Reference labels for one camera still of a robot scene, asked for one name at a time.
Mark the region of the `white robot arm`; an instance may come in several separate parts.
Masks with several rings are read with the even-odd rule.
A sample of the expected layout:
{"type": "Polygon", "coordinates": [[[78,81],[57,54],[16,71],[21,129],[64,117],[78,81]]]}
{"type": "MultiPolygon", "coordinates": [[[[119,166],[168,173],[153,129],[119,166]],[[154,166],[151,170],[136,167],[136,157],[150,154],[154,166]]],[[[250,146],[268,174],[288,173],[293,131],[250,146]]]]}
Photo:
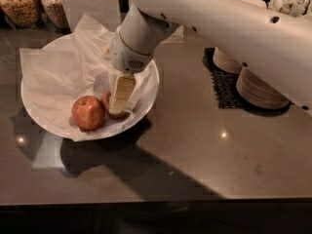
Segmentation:
{"type": "Polygon", "coordinates": [[[113,67],[143,71],[159,43],[181,25],[312,111],[312,23],[242,0],[133,0],[109,46],[113,67]]]}

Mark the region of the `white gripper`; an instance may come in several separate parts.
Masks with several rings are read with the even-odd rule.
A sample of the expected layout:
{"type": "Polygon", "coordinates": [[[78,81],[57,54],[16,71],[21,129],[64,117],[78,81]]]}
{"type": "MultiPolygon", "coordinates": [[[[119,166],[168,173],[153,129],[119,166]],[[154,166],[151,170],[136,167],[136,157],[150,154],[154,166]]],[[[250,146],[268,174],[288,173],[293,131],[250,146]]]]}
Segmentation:
{"type": "Polygon", "coordinates": [[[124,72],[119,75],[114,82],[114,87],[109,99],[109,112],[120,114],[127,106],[135,87],[136,78],[132,73],[142,72],[152,61],[152,55],[140,54],[132,50],[122,39],[120,27],[114,32],[113,38],[102,55],[106,59],[111,59],[115,69],[124,72]]]}

